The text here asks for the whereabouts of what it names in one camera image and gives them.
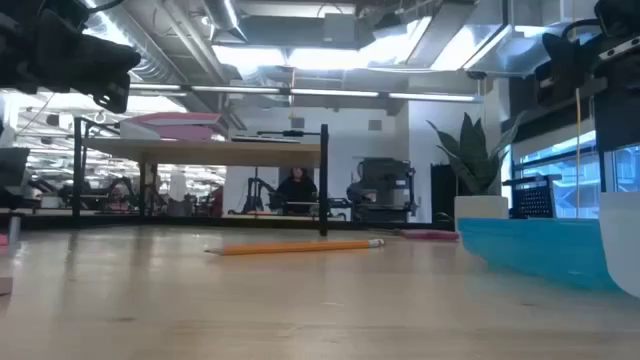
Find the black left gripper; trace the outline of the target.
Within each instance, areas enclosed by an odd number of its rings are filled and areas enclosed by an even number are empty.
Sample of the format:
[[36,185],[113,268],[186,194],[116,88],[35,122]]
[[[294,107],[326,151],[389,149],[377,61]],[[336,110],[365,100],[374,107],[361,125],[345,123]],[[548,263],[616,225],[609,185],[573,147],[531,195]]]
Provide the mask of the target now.
[[40,87],[76,90],[112,113],[127,110],[131,77],[141,62],[130,46],[117,45],[89,70],[93,42],[83,31],[100,12],[83,1],[1,0],[1,87],[34,94]]

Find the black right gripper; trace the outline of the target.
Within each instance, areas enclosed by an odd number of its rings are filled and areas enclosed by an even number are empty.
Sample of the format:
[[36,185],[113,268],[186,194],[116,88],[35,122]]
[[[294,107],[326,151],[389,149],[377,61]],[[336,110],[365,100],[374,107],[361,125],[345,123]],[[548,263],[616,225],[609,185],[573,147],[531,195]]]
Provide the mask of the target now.
[[639,87],[639,0],[599,0],[594,14],[574,23],[600,28],[600,34],[583,45],[552,33],[542,35],[550,60],[534,72],[539,103],[573,97],[588,77],[606,78],[613,88]]

